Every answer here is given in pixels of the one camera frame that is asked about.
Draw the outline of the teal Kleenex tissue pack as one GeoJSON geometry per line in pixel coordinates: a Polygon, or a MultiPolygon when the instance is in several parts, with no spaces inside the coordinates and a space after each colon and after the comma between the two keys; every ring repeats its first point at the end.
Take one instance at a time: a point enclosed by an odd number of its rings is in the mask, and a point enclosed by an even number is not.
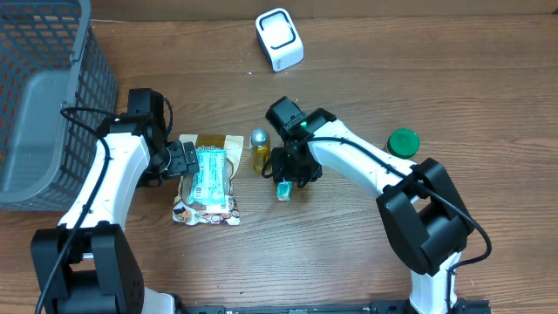
{"type": "Polygon", "coordinates": [[[278,182],[276,185],[276,197],[278,201],[290,201],[293,190],[292,181],[278,182]]]}

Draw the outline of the brown snack packet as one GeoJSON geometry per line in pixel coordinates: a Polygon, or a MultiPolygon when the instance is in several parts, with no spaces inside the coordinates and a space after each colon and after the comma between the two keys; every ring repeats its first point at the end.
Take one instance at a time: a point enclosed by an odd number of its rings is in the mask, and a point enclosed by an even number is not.
{"type": "Polygon", "coordinates": [[[173,220],[189,226],[199,223],[238,225],[240,223],[240,212],[236,204],[232,180],[240,166],[244,138],[235,135],[182,134],[179,140],[181,142],[193,142],[196,151],[198,149],[226,151],[226,204],[222,207],[206,207],[198,203],[190,204],[188,196],[194,175],[188,175],[180,179],[178,195],[174,198],[173,220]]]}

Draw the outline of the green lid glass jar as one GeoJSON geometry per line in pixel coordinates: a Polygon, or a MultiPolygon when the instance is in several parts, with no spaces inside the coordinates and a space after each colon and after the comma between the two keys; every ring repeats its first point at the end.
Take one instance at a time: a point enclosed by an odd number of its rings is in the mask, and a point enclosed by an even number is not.
{"type": "Polygon", "coordinates": [[[401,159],[410,159],[418,152],[420,139],[411,129],[399,128],[390,135],[385,147],[394,156],[401,159]]]}

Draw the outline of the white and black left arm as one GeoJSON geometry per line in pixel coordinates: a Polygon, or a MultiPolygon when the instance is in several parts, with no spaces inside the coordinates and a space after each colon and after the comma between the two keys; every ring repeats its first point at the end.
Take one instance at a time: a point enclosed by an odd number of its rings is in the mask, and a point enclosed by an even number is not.
{"type": "Polygon", "coordinates": [[[179,297],[145,286],[125,235],[136,188],[199,170],[193,143],[168,143],[163,128],[151,114],[107,114],[92,130],[96,155],[77,199],[31,240],[37,313],[185,312],[179,297]]]}

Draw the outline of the yellow oil bottle silver cap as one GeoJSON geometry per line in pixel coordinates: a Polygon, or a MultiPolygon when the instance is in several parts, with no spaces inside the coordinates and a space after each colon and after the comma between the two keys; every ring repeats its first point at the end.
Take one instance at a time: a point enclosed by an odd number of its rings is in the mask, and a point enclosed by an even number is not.
{"type": "Polygon", "coordinates": [[[252,131],[249,149],[252,157],[252,167],[261,172],[271,154],[269,133],[263,128],[252,131]]]}

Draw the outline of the mint green wet wipes pack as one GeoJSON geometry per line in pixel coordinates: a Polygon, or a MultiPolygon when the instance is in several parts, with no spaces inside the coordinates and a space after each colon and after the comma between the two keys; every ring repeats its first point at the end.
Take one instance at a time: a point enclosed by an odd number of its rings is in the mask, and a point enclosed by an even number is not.
{"type": "Polygon", "coordinates": [[[190,204],[219,206],[226,204],[226,151],[198,149],[199,172],[194,175],[188,196],[190,204]]]}

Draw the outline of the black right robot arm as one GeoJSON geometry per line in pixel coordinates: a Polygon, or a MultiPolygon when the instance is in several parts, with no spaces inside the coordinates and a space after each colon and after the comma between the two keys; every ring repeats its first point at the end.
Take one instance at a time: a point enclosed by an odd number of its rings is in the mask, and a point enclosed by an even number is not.
{"type": "Polygon", "coordinates": [[[411,271],[412,311],[457,312],[453,268],[473,225],[444,167],[388,154],[322,108],[269,109],[266,118],[284,142],[275,173],[302,187],[330,167],[356,183],[375,198],[391,248],[411,271]]]}

